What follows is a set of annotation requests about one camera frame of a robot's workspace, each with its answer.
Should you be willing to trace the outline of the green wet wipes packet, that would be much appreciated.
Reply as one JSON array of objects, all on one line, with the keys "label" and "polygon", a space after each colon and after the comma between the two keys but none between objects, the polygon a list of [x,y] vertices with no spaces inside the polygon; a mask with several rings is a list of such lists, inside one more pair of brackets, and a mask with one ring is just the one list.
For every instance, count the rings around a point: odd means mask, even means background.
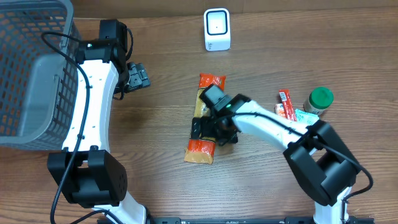
[{"label": "green wet wipes packet", "polygon": [[299,109],[295,110],[295,115],[298,123],[303,123],[306,125],[313,125],[320,119],[315,114],[308,113]]}]

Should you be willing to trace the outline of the red stick snack packet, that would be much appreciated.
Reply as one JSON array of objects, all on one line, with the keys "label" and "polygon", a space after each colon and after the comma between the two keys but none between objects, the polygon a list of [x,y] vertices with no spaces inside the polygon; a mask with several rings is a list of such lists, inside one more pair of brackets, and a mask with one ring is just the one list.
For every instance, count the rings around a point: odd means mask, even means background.
[{"label": "red stick snack packet", "polygon": [[290,92],[288,91],[288,89],[279,90],[279,95],[281,98],[282,105],[284,107],[286,118],[291,121],[297,121],[295,110],[290,97]]}]

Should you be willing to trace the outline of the green lid glass jar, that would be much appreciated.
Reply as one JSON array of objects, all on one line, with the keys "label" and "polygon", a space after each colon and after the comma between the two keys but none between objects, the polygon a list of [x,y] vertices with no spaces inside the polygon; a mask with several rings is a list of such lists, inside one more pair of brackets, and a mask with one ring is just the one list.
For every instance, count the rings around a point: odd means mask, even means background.
[{"label": "green lid glass jar", "polygon": [[306,112],[315,115],[321,115],[333,103],[334,95],[332,91],[326,87],[318,87],[314,89],[303,104]]}]

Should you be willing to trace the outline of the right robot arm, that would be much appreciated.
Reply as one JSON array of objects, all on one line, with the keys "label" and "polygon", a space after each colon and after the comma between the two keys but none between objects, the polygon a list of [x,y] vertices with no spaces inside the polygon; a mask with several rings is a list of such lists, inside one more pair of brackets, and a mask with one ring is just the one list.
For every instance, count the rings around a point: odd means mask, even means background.
[{"label": "right robot arm", "polygon": [[314,223],[355,222],[347,203],[359,162],[329,123],[291,121],[242,94],[230,97],[215,84],[198,97],[207,113],[193,119],[192,138],[219,146],[236,144],[238,133],[261,138],[283,153],[299,186],[315,202]]}]

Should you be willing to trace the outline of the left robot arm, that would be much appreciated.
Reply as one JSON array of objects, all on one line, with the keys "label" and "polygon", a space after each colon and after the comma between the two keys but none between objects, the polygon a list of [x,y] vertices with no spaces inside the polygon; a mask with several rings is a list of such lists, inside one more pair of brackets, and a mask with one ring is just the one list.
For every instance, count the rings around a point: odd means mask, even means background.
[{"label": "left robot arm", "polygon": [[127,191],[124,166],[111,155],[109,119],[115,94],[150,86],[141,63],[130,62],[133,36],[117,19],[99,24],[95,40],[77,40],[73,58],[64,56],[77,68],[78,88],[72,121],[61,152],[50,153],[47,169],[58,185],[50,210],[55,211],[61,195],[68,203],[91,212],[77,223],[102,213],[108,223],[153,223],[148,209]]}]

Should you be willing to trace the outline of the orange spaghetti packet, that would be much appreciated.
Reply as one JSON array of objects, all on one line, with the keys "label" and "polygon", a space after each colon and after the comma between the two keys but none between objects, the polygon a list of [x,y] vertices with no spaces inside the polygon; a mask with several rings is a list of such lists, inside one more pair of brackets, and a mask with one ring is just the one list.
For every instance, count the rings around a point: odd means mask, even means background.
[{"label": "orange spaghetti packet", "polygon": [[[200,99],[202,92],[211,84],[217,85],[224,90],[226,77],[216,76],[210,73],[201,73],[198,85],[197,98],[193,118],[210,117],[210,109]],[[215,153],[216,142],[213,139],[189,139],[185,151],[185,162],[212,164]]]}]

